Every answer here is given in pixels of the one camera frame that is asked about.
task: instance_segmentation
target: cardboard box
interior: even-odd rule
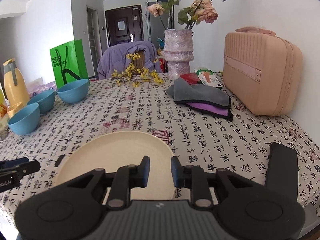
[[[195,72],[204,85],[222,89],[222,85],[210,69],[196,69]]]
[[[183,74],[180,77],[187,81],[190,85],[202,84],[196,73]]]

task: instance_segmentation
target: purple cloth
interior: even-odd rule
[[[224,116],[228,116],[228,109],[221,109],[216,106],[208,105],[208,104],[202,104],[202,103],[186,103],[186,105],[189,105],[191,107],[206,110],[215,114],[220,114]]]
[[[160,68],[160,62],[153,61],[157,58],[156,47],[149,41],[137,41],[130,43],[123,43],[108,48],[98,64],[99,79],[111,78],[113,70],[118,72],[124,71],[130,64],[131,60],[128,60],[125,56],[129,53],[135,53],[139,50],[144,51],[145,55],[145,68],[150,71],[156,70],[158,73],[162,73]]]

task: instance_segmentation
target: pink textured vase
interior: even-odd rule
[[[168,62],[168,78],[176,80],[182,74],[190,73],[193,61],[193,42],[191,30],[164,31],[164,59]]]

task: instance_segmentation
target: purple coat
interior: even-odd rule
[[[139,50],[144,51],[146,58],[144,67],[148,68],[150,71],[156,70],[158,73],[162,73],[160,62],[157,61],[156,63],[153,63],[157,58],[155,46],[149,41],[137,41],[109,47],[103,53],[98,64],[99,79],[111,78],[114,69],[118,72],[124,71],[131,62],[131,60],[127,59],[125,56]]]

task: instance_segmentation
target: green paper bag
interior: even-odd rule
[[[89,78],[81,40],[50,49],[50,55],[58,88],[75,80]]]

